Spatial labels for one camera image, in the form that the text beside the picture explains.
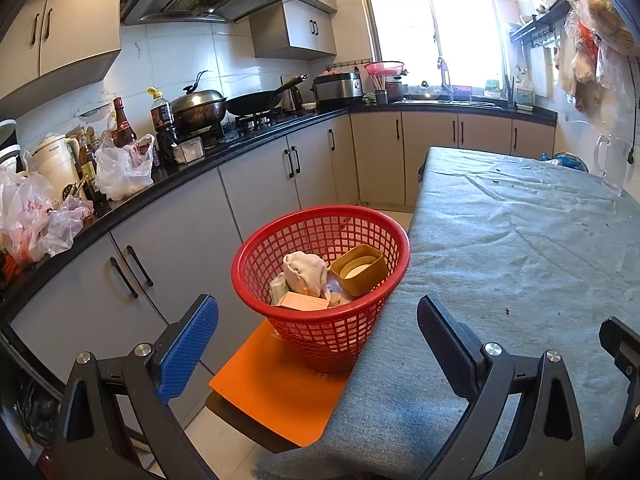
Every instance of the wok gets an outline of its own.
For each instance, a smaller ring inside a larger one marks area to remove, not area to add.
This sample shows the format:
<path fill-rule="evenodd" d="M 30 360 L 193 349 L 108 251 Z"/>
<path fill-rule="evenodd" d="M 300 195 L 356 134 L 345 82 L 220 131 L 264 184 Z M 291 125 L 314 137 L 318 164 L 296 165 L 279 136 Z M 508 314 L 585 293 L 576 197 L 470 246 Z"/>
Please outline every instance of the wok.
<path fill-rule="evenodd" d="M 301 75 L 289 82 L 284 83 L 280 88 L 267 92 L 256 92 L 254 94 L 234 97 L 226 102 L 226 110 L 233 115 L 248 116 L 267 112 L 278 106 L 282 100 L 284 92 L 302 83 L 308 76 Z"/>

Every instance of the rice cooker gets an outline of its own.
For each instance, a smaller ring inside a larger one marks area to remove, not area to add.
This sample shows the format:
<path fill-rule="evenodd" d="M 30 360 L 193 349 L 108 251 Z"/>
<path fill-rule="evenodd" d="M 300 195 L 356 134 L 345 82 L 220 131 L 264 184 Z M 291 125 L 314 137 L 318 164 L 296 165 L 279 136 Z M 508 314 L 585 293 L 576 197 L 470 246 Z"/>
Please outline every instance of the rice cooker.
<path fill-rule="evenodd" d="M 56 197 L 62 200 L 62 190 L 79 182 L 74 152 L 79 153 L 78 140 L 64 135 L 48 137 L 33 150 L 26 152 L 29 173 L 45 176 L 53 186 Z"/>
<path fill-rule="evenodd" d="M 314 95 L 320 110 L 336 110 L 362 101 L 362 79 L 357 72 L 321 75 L 314 79 Z"/>

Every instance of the blue object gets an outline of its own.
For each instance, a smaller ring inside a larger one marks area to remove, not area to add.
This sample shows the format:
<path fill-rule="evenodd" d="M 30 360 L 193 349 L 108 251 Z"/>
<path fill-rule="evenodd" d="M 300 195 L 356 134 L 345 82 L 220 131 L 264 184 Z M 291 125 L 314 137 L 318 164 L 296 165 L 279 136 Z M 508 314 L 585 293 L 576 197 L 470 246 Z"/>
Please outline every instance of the blue object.
<path fill-rule="evenodd" d="M 154 362 L 158 370 L 158 395 L 163 402 L 179 397 L 218 326 L 218 302 L 200 296 L 191 307 L 194 313 L 181 327 L 180 334 Z"/>

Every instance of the bottle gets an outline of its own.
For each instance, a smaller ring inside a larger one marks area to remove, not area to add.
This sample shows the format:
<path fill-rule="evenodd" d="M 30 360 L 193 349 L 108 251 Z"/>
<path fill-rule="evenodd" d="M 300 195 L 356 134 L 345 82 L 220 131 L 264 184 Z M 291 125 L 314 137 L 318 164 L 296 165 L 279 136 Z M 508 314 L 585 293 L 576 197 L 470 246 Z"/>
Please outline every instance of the bottle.
<path fill-rule="evenodd" d="M 113 106 L 116 109 L 116 129 L 113 133 L 113 143 L 118 148 L 122 148 L 127 144 L 131 144 L 138 137 L 134 133 L 132 127 L 129 125 L 127 116 L 124 114 L 122 97 L 116 97 L 113 100 Z"/>
<path fill-rule="evenodd" d="M 174 148 L 180 144 L 178 132 L 174 125 L 174 113 L 171 103 L 162 97 L 162 92 L 155 88 L 147 90 L 154 98 L 151 105 L 151 118 L 156 130 L 156 143 L 160 151 L 160 159 L 165 164 L 177 164 Z"/>
<path fill-rule="evenodd" d="M 98 165 L 95 161 L 95 153 L 91 148 L 89 136 L 83 132 L 79 136 L 78 141 L 80 143 L 78 162 L 80 163 L 82 176 L 85 178 L 86 183 L 84 193 L 87 195 L 87 198 L 92 200 L 94 203 L 99 204 L 107 202 L 107 196 L 95 185 L 95 171 L 97 170 Z"/>

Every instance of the metal screw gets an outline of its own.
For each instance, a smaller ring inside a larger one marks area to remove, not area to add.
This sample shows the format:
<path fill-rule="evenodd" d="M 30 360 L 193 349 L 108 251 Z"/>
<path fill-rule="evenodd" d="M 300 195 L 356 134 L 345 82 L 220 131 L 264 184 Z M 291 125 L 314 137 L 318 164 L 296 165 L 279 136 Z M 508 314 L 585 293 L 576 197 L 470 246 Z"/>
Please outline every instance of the metal screw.
<path fill-rule="evenodd" d="M 500 345 L 498 345 L 498 343 L 487 343 L 486 345 L 484 345 L 484 351 L 489 355 L 497 356 L 502 353 L 502 348 L 500 347 Z"/>
<path fill-rule="evenodd" d="M 148 343 L 142 343 L 142 345 L 136 346 L 134 352 L 138 357 L 149 355 L 151 354 L 151 345 L 149 345 Z"/>
<path fill-rule="evenodd" d="M 78 354 L 78 357 L 76 357 L 76 363 L 78 363 L 79 365 L 83 365 L 85 363 L 88 363 L 90 359 L 91 354 L 89 354 L 89 352 L 82 352 L 81 354 Z"/>
<path fill-rule="evenodd" d="M 546 353 L 546 358 L 552 363 L 559 363 L 562 360 L 562 356 L 555 350 L 549 350 L 549 352 Z"/>

